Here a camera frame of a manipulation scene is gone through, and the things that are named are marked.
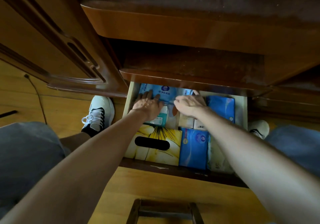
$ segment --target left hand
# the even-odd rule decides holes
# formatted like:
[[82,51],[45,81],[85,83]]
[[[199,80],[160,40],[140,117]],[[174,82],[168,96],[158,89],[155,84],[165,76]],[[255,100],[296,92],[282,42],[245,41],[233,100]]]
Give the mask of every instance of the left hand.
[[154,99],[152,97],[152,90],[145,92],[143,95],[139,94],[135,101],[132,111],[142,111],[146,114],[146,121],[154,120],[160,113],[164,103],[159,101],[160,95],[156,95]]

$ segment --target cable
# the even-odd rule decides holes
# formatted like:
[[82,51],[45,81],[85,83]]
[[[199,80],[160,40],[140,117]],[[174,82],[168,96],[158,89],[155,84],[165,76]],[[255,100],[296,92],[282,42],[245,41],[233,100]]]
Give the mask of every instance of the cable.
[[32,81],[30,80],[30,76],[29,76],[28,74],[25,74],[24,77],[27,78],[27,79],[30,81],[31,85],[32,85],[33,88],[35,89],[35,92],[37,93],[38,98],[39,98],[39,103],[40,103],[40,107],[41,107],[41,110],[42,110],[42,115],[43,115],[43,118],[44,118],[44,122],[46,123],[46,125],[48,125],[46,116],[45,116],[45,114],[44,114],[45,111],[43,110],[43,106],[42,106],[42,103],[41,103],[41,99],[40,99],[40,95],[39,95],[39,93],[38,93],[38,90],[37,90],[37,88],[34,86],[34,84],[32,83]]

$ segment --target closed drawer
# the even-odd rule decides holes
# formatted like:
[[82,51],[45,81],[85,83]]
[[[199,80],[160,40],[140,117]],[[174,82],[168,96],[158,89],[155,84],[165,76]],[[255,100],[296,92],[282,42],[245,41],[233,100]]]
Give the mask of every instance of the closed drawer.
[[[123,111],[123,116],[127,115],[132,109],[134,102],[139,94],[140,83],[130,82],[128,96]],[[202,96],[219,95],[232,97],[235,100],[235,123],[245,129],[248,127],[247,118],[247,98],[243,96],[226,95],[214,92],[200,91]],[[123,158],[120,166],[140,169],[145,171],[168,174],[178,177],[193,178],[203,181],[215,182],[220,184],[227,184],[232,186],[246,187],[245,183],[235,175],[211,172],[209,170],[202,171],[180,166],[171,166],[166,164],[140,161],[136,159]]]

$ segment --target forearm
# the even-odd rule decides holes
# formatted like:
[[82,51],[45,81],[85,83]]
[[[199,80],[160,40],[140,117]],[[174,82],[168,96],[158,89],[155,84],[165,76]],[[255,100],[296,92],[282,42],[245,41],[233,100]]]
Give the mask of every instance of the forearm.
[[262,139],[208,109],[200,110],[197,118],[218,141],[235,172],[279,221],[318,222],[320,183],[317,177]]
[[142,111],[132,111],[89,139],[45,175],[1,221],[87,223],[144,121]]

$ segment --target shoe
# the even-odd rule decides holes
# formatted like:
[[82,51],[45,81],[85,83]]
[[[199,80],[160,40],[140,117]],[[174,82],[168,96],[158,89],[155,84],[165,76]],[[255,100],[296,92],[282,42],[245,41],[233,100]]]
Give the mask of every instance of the shoe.
[[81,132],[94,137],[111,125],[114,113],[115,108],[109,97],[94,96],[90,104],[89,115],[82,119],[84,126]]
[[258,120],[248,123],[248,131],[263,140],[269,134],[269,130],[269,124],[265,120]]

